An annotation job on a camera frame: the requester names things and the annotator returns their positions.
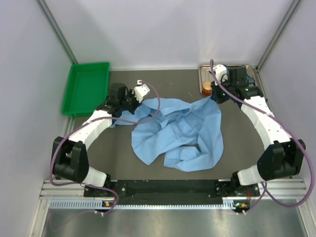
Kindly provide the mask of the light blue button shirt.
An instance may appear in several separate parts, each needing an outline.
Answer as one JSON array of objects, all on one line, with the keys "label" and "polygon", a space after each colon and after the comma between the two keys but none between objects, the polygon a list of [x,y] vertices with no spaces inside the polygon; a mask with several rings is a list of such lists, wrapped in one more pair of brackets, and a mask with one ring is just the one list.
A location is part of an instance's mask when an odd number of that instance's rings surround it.
[{"label": "light blue button shirt", "polygon": [[145,100],[134,114],[124,111],[114,125],[138,122],[131,133],[135,155],[146,165],[164,154],[163,165],[184,172],[212,169],[224,150],[221,110],[210,98]]}]

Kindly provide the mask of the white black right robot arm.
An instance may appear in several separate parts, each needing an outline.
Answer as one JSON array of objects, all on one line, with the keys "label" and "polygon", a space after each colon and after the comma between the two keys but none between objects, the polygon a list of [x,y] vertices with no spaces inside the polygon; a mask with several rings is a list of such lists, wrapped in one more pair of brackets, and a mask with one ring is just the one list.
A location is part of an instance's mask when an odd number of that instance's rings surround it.
[{"label": "white black right robot arm", "polygon": [[299,174],[303,163],[305,143],[295,142],[292,136],[276,122],[267,100],[254,81],[250,81],[245,66],[216,65],[210,70],[216,80],[211,83],[212,96],[218,104],[232,100],[250,119],[264,146],[257,163],[236,171],[231,186],[238,192],[260,182]]}]

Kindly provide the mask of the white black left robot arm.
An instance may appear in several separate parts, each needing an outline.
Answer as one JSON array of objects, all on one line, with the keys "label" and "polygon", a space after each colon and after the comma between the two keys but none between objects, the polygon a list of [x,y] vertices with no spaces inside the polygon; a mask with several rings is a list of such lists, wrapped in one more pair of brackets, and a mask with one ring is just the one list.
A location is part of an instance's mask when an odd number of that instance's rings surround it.
[{"label": "white black left robot arm", "polygon": [[108,174],[89,165],[87,151],[99,135],[112,126],[122,112],[134,113],[150,89],[141,81],[133,89],[123,83],[110,86],[108,96],[80,127],[53,141],[50,172],[74,183],[105,187]]}]

